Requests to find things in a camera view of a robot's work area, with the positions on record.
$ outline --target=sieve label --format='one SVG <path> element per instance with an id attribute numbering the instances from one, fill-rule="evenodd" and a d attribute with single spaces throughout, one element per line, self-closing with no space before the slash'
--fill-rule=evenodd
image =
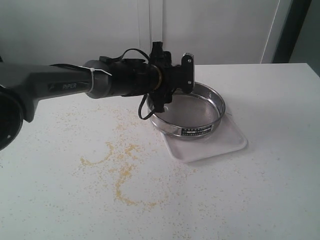
<path id="1" fill-rule="evenodd" d="M 211 126 L 199 127 L 199 128 L 182 128 L 181 136 L 199 136 L 211 132 Z"/>

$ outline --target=white table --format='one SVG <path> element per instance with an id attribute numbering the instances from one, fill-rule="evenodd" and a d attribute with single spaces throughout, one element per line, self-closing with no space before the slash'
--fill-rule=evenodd
<path id="1" fill-rule="evenodd" d="M 39 103 L 0 152 L 3 240 L 316 240 L 320 78 L 306 64 L 204 65 L 248 139 L 191 164 L 139 120 L 141 97 Z"/>

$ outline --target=metal sieve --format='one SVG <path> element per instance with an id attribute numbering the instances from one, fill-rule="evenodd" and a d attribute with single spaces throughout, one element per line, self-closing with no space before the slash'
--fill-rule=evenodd
<path id="1" fill-rule="evenodd" d="M 147 99 L 147 106 L 150 112 L 153 109 L 150 98 Z M 172 103 L 165 104 L 164 112 L 153 114 L 150 120 L 164 134 L 203 137 L 219 126 L 225 110 L 225 101 L 215 90 L 195 82 L 189 94 L 175 91 Z"/>

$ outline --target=robotic arm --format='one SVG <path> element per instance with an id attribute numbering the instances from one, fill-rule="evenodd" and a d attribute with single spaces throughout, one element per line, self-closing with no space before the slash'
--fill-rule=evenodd
<path id="1" fill-rule="evenodd" d="M 124 58 L 128 51 L 137 51 L 146 58 Z M 17 65 L 0 63 L 0 150 L 19 133 L 23 120 L 34 119 L 42 99 L 86 93 L 93 99 L 113 96 L 143 95 L 138 115 L 146 120 L 154 113 L 163 113 L 172 102 L 176 89 L 190 93 L 194 87 L 194 58 L 186 53 L 181 65 L 172 65 L 171 53 L 163 51 L 162 42 L 154 42 L 150 56 L 135 48 L 117 58 L 101 56 L 84 66 L 70 64 Z M 153 110 L 141 116 L 147 96 Z"/>

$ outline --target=white tray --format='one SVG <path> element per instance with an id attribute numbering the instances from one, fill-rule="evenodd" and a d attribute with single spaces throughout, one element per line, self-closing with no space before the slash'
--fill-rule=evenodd
<path id="1" fill-rule="evenodd" d="M 194 140 L 181 140 L 162 134 L 174 159 L 183 163 L 207 159 L 235 152 L 246 147 L 248 141 L 230 116 L 225 114 L 219 127 L 210 135 Z"/>

